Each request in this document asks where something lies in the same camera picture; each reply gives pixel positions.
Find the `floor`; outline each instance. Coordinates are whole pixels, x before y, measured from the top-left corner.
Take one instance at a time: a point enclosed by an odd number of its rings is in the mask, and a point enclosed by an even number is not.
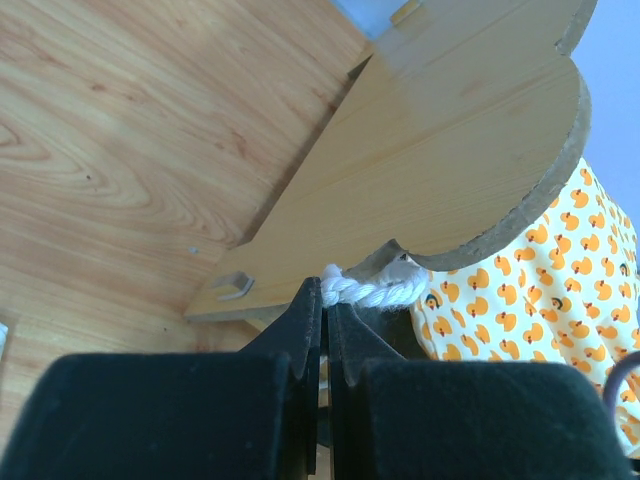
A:
[[[329,0],[0,5],[0,449],[69,352],[234,350],[181,314],[255,233],[364,39]]]

